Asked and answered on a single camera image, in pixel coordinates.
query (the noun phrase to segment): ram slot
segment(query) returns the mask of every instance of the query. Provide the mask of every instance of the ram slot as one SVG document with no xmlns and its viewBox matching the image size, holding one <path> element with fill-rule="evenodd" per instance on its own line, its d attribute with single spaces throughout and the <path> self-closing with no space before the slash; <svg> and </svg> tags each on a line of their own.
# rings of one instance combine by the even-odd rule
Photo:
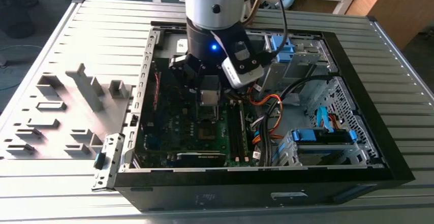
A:
<svg viewBox="0 0 434 224">
<path fill-rule="evenodd" d="M 240 135 L 238 131 L 240 123 L 240 111 L 237 111 L 237 105 L 229 105 L 228 109 L 228 117 L 229 117 L 229 136 L 230 136 L 230 146 L 232 146 L 232 159 L 240 161 Z"/>
</svg>

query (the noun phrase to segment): orange wire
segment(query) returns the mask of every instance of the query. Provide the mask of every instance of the orange wire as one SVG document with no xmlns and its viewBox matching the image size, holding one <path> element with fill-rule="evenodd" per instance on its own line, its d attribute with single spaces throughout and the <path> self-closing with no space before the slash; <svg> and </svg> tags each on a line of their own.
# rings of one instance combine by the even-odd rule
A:
<svg viewBox="0 0 434 224">
<path fill-rule="evenodd" d="M 273 129 L 270 129 L 270 134 L 278 129 L 280 123 L 281 123 L 281 119 L 282 119 L 282 112 L 284 112 L 284 106 L 282 106 L 282 100 L 281 97 L 277 94 L 269 94 L 260 102 L 254 101 L 252 98 L 252 91 L 253 91 L 253 87 L 249 89 L 248 94 L 249 94 L 249 101 L 252 104 L 254 104 L 256 106 L 262 106 L 272 98 L 276 98 L 280 101 L 280 107 L 281 107 L 281 115 L 278 117 L 278 121 L 273 127 Z M 256 137 L 257 141 L 261 141 L 261 137 L 260 135 Z"/>
</svg>

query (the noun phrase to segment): side panel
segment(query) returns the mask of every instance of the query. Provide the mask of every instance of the side panel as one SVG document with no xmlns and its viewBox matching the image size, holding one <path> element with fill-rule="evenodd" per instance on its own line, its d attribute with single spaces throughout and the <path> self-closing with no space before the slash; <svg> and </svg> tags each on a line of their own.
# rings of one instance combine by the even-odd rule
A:
<svg viewBox="0 0 434 224">
<path fill-rule="evenodd" d="M 362 191 L 373 191 L 376 188 L 376 183 L 361 185 L 356 182 L 341 182 L 337 184 L 119 187 L 117 189 L 141 211 L 165 211 L 333 204 L 336 196 L 350 196 Z"/>
</svg>

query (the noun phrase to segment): label sticker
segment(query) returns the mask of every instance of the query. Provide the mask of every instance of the label sticker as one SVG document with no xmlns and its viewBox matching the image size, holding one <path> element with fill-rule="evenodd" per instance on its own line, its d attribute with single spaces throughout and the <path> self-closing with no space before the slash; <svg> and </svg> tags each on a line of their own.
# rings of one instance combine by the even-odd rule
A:
<svg viewBox="0 0 434 224">
<path fill-rule="evenodd" d="M 264 89 L 258 84 L 253 85 L 253 88 L 258 90 L 258 92 L 261 92 L 261 90 Z"/>
<path fill-rule="evenodd" d="M 187 39 L 178 40 L 177 53 L 186 53 L 189 50 Z"/>
<path fill-rule="evenodd" d="M 253 152 L 253 158 L 254 158 L 254 159 L 261 159 L 261 152 L 254 151 L 254 152 Z"/>
</svg>

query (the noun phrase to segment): black cable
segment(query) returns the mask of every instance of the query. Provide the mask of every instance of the black cable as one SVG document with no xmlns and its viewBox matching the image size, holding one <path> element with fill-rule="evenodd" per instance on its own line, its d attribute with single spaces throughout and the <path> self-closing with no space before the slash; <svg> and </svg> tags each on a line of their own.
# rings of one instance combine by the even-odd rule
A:
<svg viewBox="0 0 434 224">
<path fill-rule="evenodd" d="M 281 5 L 282 18 L 284 18 L 284 40 L 282 40 L 282 43 L 281 43 L 278 49 L 274 51 L 274 57 L 280 54 L 281 50 L 284 49 L 286 39 L 288 39 L 288 22 L 286 22 L 285 7 L 284 7 L 282 0 L 278 0 L 278 1 L 280 1 L 280 5 Z"/>
</svg>

